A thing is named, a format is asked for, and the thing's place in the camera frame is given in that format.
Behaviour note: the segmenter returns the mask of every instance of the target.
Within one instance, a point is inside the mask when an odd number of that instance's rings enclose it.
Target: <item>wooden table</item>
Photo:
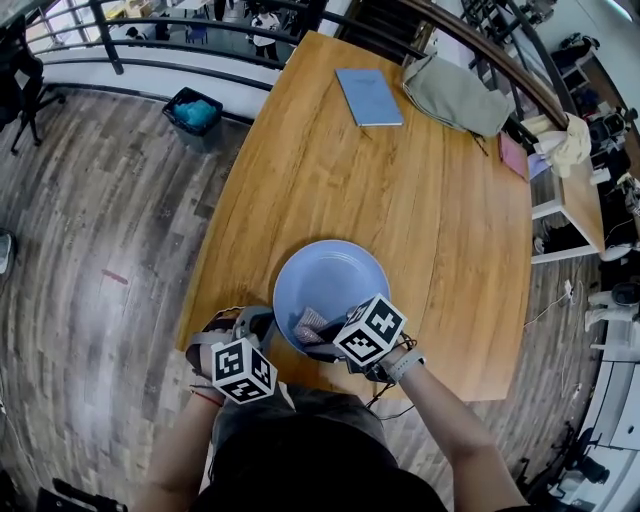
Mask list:
[[[336,68],[379,68],[404,126],[359,128]],[[308,33],[238,155],[207,231],[178,348],[219,309],[271,303],[284,262],[316,240],[370,251],[427,364],[464,400],[501,399],[516,364],[531,270],[528,184],[467,133],[416,110],[399,66]],[[320,364],[281,338],[285,382],[371,395],[345,365]],[[394,388],[389,396],[403,396]]]
[[[553,213],[562,213],[584,237],[584,245],[533,256],[532,263],[547,263],[604,252],[600,198],[598,188],[591,184],[592,175],[593,167],[590,159],[572,166],[571,174],[567,178],[560,178],[554,174],[552,176],[554,198],[535,206],[532,210],[533,220]]]

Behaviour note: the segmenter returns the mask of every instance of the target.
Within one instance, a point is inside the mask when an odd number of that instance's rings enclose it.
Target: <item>white cabinet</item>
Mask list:
[[[624,409],[610,446],[640,450],[640,365],[635,365]]]

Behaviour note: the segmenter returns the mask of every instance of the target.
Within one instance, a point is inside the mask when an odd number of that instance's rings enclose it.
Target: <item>gray cloth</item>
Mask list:
[[[500,133],[513,110],[500,91],[489,91],[473,72],[435,53],[405,70],[402,87],[422,113],[485,137]]]
[[[283,396],[279,385],[276,385],[273,396],[262,400],[244,405],[227,400],[213,427],[211,442],[214,453],[233,434],[256,422],[289,418],[298,413],[345,423],[387,446],[382,422],[357,396],[293,385],[287,386],[287,391],[295,410]]]

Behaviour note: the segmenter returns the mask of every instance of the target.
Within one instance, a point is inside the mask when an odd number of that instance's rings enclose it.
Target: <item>metal railing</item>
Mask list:
[[[292,36],[283,31],[269,31],[259,27],[252,27],[248,24],[230,23],[224,21],[215,21],[202,18],[181,18],[181,17],[155,17],[155,18],[124,18],[124,19],[105,19],[102,4],[110,2],[112,0],[89,0],[86,3],[79,4],[68,9],[61,10],[50,16],[41,16],[40,19],[30,25],[30,27],[36,26],[40,23],[48,23],[49,20],[75,12],[79,9],[90,8],[94,21],[90,23],[75,23],[71,27],[63,28],[58,31],[48,31],[47,34],[40,35],[30,39],[28,42],[33,43],[47,37],[57,36],[73,30],[86,29],[91,27],[98,27],[100,31],[100,38],[96,41],[86,41],[82,43],[74,43],[68,45],[55,45],[50,48],[36,51],[38,55],[48,54],[52,52],[61,52],[72,50],[75,48],[91,48],[95,46],[104,46],[107,56],[106,57],[90,57],[84,58],[69,54],[69,58],[62,58],[58,60],[49,60],[45,62],[45,65],[56,64],[69,64],[69,63],[87,63],[87,62],[110,62],[117,74],[122,74],[125,70],[125,66],[153,66],[165,69],[185,71],[189,73],[197,73],[208,77],[219,78],[235,83],[240,83],[256,89],[268,91],[271,89],[271,85],[260,82],[259,80],[253,80],[241,76],[236,76],[230,73],[224,73],[220,71],[214,71],[207,68],[197,66],[187,66],[184,64],[177,64],[175,62],[163,62],[158,60],[146,60],[146,59],[132,59],[132,58],[120,58],[117,48],[122,46],[129,47],[143,47],[143,48],[161,48],[165,50],[180,50],[195,53],[208,54],[218,57],[225,57],[234,60],[240,60],[251,64],[257,64],[266,66],[272,69],[283,69],[284,64],[273,60],[251,55],[249,53],[237,52],[234,50],[218,49],[211,46],[198,46],[195,44],[177,43],[173,41],[155,41],[155,40],[130,40],[130,39],[117,39],[114,40],[109,32],[113,26],[127,25],[127,24],[157,24],[166,23],[171,25],[183,25],[185,27],[202,27],[212,30],[225,30],[230,32],[243,33],[249,36],[266,36],[275,41],[288,43],[292,46],[299,44],[304,35],[309,30],[317,30],[322,20],[336,23],[343,27],[348,27],[351,30],[355,30],[365,34],[369,38],[373,38],[384,42],[384,44],[396,49],[402,54],[410,58],[420,59],[425,57],[425,54],[420,49],[415,48],[411,43],[401,41],[379,28],[369,26],[365,23],[351,19],[347,16],[341,16],[332,12],[325,11],[327,0],[309,0],[307,3],[298,3],[290,0],[261,0],[261,3],[269,6],[272,9],[287,9],[297,13],[302,17],[299,24],[299,33],[296,36]],[[521,94],[529,98],[533,104],[539,109],[539,111],[545,114],[558,128],[565,129],[567,126],[567,119],[564,111],[575,112],[575,106],[566,89],[566,86],[560,77],[560,74],[555,67],[550,56],[544,49],[540,42],[535,30],[529,22],[526,16],[519,10],[513,0],[506,0],[506,5],[515,16],[515,21],[507,23],[504,17],[498,9],[495,0],[463,0],[464,14],[462,19],[452,15],[448,11],[438,7],[437,5],[428,2],[427,0],[389,0],[386,4],[389,8],[393,8],[393,4],[403,6],[403,9],[410,9],[416,17],[422,21],[428,23],[430,26],[440,29],[441,31],[449,34],[461,44],[471,49],[475,54],[475,59],[469,65],[470,68],[476,68],[479,76],[484,77],[485,73],[480,71],[481,66],[488,66],[490,80],[489,85],[493,88],[498,88],[498,77],[504,76],[509,81],[509,86],[512,92],[513,100],[515,103],[515,113],[511,116],[510,123],[515,126],[523,139],[529,143],[535,142],[533,137],[524,127],[520,121],[523,119],[524,112],[521,104]],[[174,6],[176,9],[180,9],[180,5]],[[500,29],[494,23],[494,17],[500,18],[504,28]],[[536,51],[540,56],[540,60],[544,64],[547,70],[548,76],[552,83],[555,94],[559,99],[553,97],[549,91],[542,86],[529,72],[527,62],[522,55],[522,51],[519,48],[515,38],[511,37],[511,42],[514,44],[521,63],[516,62],[501,48],[506,40],[510,38],[515,30],[522,28],[529,40],[532,42]]]

